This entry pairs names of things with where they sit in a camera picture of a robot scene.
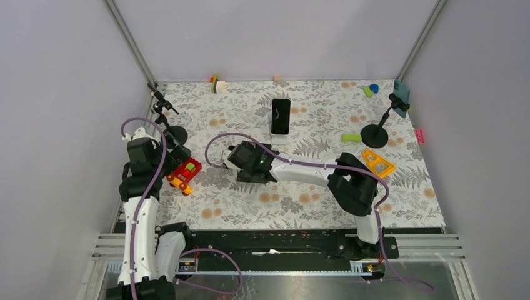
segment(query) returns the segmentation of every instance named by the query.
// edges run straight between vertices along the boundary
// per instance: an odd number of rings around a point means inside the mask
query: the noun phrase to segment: gray wall
[[[450,1],[405,82],[482,299],[527,299],[530,1]]]
[[[436,0],[117,0],[159,80],[395,78]]]
[[[74,299],[145,80],[102,1],[1,1],[0,28],[0,299]]]

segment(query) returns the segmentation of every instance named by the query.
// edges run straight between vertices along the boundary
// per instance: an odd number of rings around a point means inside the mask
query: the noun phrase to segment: table
[[[379,93],[366,97],[363,86],[379,85]],[[300,182],[256,184],[236,182],[234,170],[209,167],[204,148],[214,136],[246,133],[270,143],[269,120],[274,98],[291,100],[289,144],[275,146],[282,153],[309,158],[335,158],[341,152],[364,161],[364,144],[342,142],[344,133],[360,133],[378,123],[390,106],[393,80],[374,81],[244,81],[228,82],[228,90],[212,94],[208,82],[169,83],[166,99],[180,115],[167,112],[169,122],[186,128],[185,144],[202,162],[191,181],[193,193],[184,197],[165,182],[157,223],[185,221],[191,229],[354,228],[329,190]],[[391,188],[381,206],[385,227],[445,226],[410,119],[391,113],[385,124],[388,144],[373,151],[396,170],[385,178]],[[221,152],[242,137],[226,137],[210,148],[211,160],[220,163]],[[384,190],[379,185],[379,195]]]

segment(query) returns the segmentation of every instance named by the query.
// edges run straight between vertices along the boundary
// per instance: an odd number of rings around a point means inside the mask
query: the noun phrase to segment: green block
[[[363,87],[362,90],[364,91],[366,97],[371,97],[374,95],[374,92],[372,92],[369,86]]]
[[[360,134],[343,134],[342,135],[342,141],[343,142],[354,141],[354,142],[360,143],[361,140],[362,139],[361,139],[361,135]]]
[[[195,165],[192,164],[191,162],[189,162],[189,163],[186,165],[186,169],[188,169],[190,172],[193,172],[193,170],[195,170]]]

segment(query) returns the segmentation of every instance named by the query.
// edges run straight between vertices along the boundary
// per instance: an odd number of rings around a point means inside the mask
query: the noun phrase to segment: gray floor
[[[245,276],[243,290],[235,296],[222,296],[183,284],[175,287],[177,299],[458,299],[451,273],[445,264],[406,263],[403,268],[394,263],[403,276],[414,277],[431,283],[435,294],[417,292],[402,282],[382,284],[361,283],[356,276]],[[118,274],[108,274],[107,287],[116,286]],[[386,278],[394,277],[388,271]],[[194,276],[190,281],[227,291],[237,288],[237,276]]]

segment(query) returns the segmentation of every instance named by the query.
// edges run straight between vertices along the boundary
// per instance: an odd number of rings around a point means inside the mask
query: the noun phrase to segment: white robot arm
[[[269,181],[299,181],[329,188],[339,205],[353,215],[357,225],[358,238],[369,244],[379,241],[378,224],[374,212],[374,196],[377,195],[377,182],[364,174],[348,172],[331,167],[314,167],[293,164],[289,161],[301,161],[308,164],[325,166],[342,164],[368,171],[355,156],[343,153],[339,159],[309,159],[306,157],[280,154],[284,162],[253,142],[244,141],[230,147],[222,155],[224,165],[237,170],[237,180],[252,183]]]

